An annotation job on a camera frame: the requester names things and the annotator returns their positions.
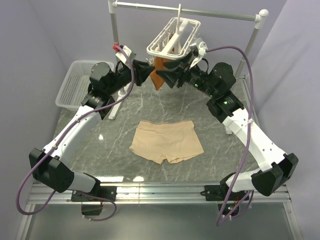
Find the white clip drying hanger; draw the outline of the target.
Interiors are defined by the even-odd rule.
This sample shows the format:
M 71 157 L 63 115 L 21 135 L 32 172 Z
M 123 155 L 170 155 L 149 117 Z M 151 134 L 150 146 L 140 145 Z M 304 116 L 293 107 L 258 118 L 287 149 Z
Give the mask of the white clip drying hanger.
M 177 17 L 173 17 L 146 48 L 150 65 L 156 58 L 179 60 L 192 52 L 195 59 L 193 67 L 206 55 L 207 44 L 199 37 L 201 22 L 195 19 L 181 17 L 182 6 L 178 6 Z

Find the beige underwear shorts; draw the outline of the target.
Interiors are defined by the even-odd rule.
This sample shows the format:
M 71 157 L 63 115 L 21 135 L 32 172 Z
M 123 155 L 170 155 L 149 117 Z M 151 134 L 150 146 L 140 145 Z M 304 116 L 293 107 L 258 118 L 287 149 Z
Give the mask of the beige underwear shorts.
M 159 165 L 164 160 L 177 164 L 204 153 L 191 120 L 175 123 L 140 121 L 129 149 Z

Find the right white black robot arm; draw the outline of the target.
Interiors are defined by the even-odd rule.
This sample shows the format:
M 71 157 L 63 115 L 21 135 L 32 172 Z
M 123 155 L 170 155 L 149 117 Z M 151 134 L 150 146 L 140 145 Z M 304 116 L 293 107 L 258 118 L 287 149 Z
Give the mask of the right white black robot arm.
M 236 78 L 231 65 L 218 62 L 211 71 L 203 71 L 185 60 L 166 62 L 156 74 L 170 87 L 189 84 L 209 96 L 209 112 L 229 129 L 257 162 L 258 169 L 233 173 L 220 182 L 220 194 L 226 200 L 238 192 L 257 191 L 270 196 L 293 175 L 299 159 L 278 147 L 255 123 L 252 114 L 231 91 Z

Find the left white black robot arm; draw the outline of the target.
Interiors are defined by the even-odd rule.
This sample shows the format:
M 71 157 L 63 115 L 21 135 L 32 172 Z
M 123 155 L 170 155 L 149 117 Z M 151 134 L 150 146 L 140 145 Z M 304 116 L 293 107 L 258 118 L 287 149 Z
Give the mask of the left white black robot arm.
M 115 70 L 106 62 L 92 66 L 88 93 L 72 120 L 49 144 L 42 149 L 34 148 L 29 154 L 35 180 L 58 193 L 71 190 L 83 194 L 89 201 L 105 197 L 96 177 L 72 171 L 67 161 L 86 134 L 108 115 L 115 103 L 112 95 L 131 83 L 141 86 L 155 69 L 139 60 L 134 60 L 132 66 Z

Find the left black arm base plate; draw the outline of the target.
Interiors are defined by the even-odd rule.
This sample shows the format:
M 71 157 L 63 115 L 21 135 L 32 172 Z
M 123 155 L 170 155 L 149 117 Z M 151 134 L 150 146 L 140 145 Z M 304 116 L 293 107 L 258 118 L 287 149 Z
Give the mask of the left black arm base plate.
M 111 200 L 115 201 L 117 195 L 116 186 L 100 186 L 97 190 L 93 192 L 82 192 L 75 190 L 71 194 L 72 202 L 94 202 L 94 201 L 105 201 Z

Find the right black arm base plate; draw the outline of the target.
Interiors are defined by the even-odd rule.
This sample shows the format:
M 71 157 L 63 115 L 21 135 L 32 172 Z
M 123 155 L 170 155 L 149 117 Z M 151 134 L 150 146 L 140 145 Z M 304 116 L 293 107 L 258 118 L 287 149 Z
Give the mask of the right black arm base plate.
M 229 190 L 229 187 L 227 185 L 218 185 L 218 184 L 212 184 L 212 185 L 205 185 L 204 190 L 200 192 L 201 196 L 205 197 L 206 201 L 224 201 L 225 197 L 227 195 L 227 192 Z M 239 192 L 231 192 L 228 201 L 236 201 L 241 200 L 248 191 L 242 190 Z

